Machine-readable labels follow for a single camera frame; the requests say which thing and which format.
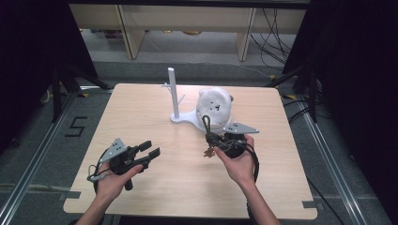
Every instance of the wrist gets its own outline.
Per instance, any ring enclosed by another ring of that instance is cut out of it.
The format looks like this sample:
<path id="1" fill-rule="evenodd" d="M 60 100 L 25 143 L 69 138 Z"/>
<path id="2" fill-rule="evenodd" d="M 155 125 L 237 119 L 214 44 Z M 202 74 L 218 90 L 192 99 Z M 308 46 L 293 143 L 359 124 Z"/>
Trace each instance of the wrist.
<path id="1" fill-rule="evenodd" d="M 93 204 L 95 204 L 98 208 L 108 208 L 112 201 L 113 200 L 109 198 L 97 195 L 93 201 Z"/>
<path id="2" fill-rule="evenodd" d="M 237 184 L 239 185 L 240 189 L 242 189 L 243 192 L 257 188 L 253 180 L 240 181 L 237 182 Z"/>

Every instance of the white base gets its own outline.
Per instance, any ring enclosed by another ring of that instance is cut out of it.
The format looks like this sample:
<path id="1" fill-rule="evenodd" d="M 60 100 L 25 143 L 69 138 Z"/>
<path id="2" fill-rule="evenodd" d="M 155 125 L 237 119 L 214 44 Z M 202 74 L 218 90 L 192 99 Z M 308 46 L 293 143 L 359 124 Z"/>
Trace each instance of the white base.
<path id="1" fill-rule="evenodd" d="M 196 115 L 196 108 L 193 109 L 191 112 L 180 112 L 179 117 L 175 118 L 175 114 L 172 113 L 170 116 L 170 120 L 173 123 L 180 124 L 180 123 L 191 123 L 192 125 L 196 126 L 199 130 L 202 132 L 206 133 L 205 126 L 203 125 L 202 120 L 199 121 L 197 115 Z M 228 122 L 225 123 L 224 127 L 220 128 L 211 128 L 211 132 L 213 133 L 221 133 L 224 131 L 224 128 L 228 127 L 229 124 L 231 123 L 231 117 L 229 118 Z"/>

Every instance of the right hand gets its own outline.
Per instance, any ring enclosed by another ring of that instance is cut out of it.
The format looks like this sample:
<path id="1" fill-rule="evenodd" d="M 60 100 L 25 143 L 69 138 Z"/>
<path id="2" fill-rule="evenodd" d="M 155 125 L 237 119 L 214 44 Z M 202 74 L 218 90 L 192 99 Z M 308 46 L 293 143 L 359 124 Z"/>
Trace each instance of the right hand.
<path id="1" fill-rule="evenodd" d="M 245 134 L 246 143 L 254 147 L 254 139 Z M 254 161 L 252 155 L 248 151 L 244 151 L 242 155 L 235 158 L 228 157 L 220 148 L 214 147 L 214 152 L 222 160 L 229 176 L 232 180 L 242 186 L 248 183 L 254 183 Z"/>

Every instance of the black handle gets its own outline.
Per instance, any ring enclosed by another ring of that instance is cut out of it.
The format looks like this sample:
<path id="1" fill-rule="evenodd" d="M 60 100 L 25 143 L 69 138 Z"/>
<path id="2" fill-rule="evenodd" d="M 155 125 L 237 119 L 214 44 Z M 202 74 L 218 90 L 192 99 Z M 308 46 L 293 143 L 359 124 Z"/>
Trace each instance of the black handle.
<path id="1" fill-rule="evenodd" d="M 131 190 L 132 189 L 132 182 L 131 180 L 128 180 L 125 184 L 125 190 Z"/>

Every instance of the forearm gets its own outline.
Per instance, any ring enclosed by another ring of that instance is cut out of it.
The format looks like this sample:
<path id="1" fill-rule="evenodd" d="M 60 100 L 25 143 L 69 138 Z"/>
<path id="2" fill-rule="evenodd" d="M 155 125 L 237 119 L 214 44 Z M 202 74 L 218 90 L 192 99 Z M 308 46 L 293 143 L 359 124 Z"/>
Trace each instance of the forearm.
<path id="1" fill-rule="evenodd" d="M 239 184 L 259 225 L 281 224 L 269 208 L 255 183 Z"/>
<path id="2" fill-rule="evenodd" d="M 83 216 L 76 223 L 76 225 L 80 224 L 97 225 L 100 222 L 103 215 L 105 214 L 105 211 L 110 204 L 111 204 L 110 201 L 96 197 L 94 201 L 91 203 L 90 207 L 88 207 L 87 211 L 85 211 Z"/>

